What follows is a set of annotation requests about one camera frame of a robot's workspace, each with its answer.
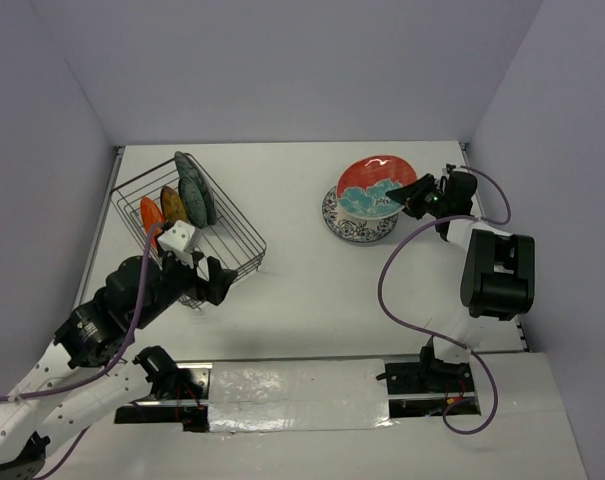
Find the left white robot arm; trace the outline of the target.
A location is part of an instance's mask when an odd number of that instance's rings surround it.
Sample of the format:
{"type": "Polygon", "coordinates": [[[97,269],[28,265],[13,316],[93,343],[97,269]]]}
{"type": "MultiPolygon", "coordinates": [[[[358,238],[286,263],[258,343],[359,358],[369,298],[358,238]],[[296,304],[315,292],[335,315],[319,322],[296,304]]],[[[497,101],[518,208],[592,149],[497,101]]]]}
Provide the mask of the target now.
{"type": "Polygon", "coordinates": [[[0,479],[31,479],[69,437],[126,403],[196,387],[160,346],[124,357],[143,329],[192,293],[222,303],[237,277],[215,257],[208,275],[172,253],[129,257],[76,307],[32,370],[0,399],[0,479]]]}

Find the red teal floral plate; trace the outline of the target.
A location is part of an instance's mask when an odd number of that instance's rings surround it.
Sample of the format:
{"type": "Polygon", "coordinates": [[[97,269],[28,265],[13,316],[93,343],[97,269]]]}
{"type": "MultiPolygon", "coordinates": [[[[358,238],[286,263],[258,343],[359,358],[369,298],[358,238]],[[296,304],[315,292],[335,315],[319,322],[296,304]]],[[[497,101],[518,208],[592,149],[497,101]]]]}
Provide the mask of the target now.
{"type": "Polygon", "coordinates": [[[414,168],[395,155],[375,155],[351,164],[336,185],[338,204],[350,216],[361,220],[380,220],[398,214],[402,202],[387,193],[418,179],[414,168]]]}

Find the blue white floral plate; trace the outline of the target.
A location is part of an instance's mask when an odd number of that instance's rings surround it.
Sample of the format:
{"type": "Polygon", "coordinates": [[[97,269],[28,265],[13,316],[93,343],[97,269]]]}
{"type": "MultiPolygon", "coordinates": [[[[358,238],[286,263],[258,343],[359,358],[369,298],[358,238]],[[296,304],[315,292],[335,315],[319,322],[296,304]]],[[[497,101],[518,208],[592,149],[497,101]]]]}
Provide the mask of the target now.
{"type": "Polygon", "coordinates": [[[324,196],[321,211],[324,223],[336,236],[357,244],[369,244],[387,237],[399,218],[395,214],[381,220],[363,220],[349,215],[337,200],[336,186],[324,196]]]}

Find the dark green plate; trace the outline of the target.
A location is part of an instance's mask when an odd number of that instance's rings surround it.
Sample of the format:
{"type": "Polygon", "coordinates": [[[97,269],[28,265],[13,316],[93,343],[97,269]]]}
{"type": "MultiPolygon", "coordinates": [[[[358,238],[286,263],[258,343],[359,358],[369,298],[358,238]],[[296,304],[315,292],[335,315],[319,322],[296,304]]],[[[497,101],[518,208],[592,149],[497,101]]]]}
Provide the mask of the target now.
{"type": "Polygon", "coordinates": [[[206,207],[207,224],[215,225],[217,223],[218,215],[214,195],[203,171],[195,165],[194,158],[188,153],[176,152],[174,161],[179,176],[190,178],[195,182],[206,207]]]}

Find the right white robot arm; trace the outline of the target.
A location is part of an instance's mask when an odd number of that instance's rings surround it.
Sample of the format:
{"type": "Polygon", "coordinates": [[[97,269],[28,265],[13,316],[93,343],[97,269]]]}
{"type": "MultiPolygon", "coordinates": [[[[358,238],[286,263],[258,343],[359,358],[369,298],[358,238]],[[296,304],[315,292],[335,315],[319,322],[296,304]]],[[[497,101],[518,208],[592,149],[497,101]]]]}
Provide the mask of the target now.
{"type": "Polygon", "coordinates": [[[426,174],[386,196],[400,204],[411,218],[433,218],[409,234],[392,257],[430,228],[444,242],[465,253],[459,288],[463,311],[454,317],[446,333],[414,326],[412,329],[426,334],[428,341],[420,350],[414,372],[395,376],[399,381],[438,391],[448,382],[463,380],[487,318],[508,322],[531,309],[535,296],[535,241],[530,236],[502,230],[512,216],[506,194],[494,179],[469,166],[449,164],[442,177],[426,174]],[[479,177],[490,182],[502,197],[505,219],[471,214],[479,177]]]}

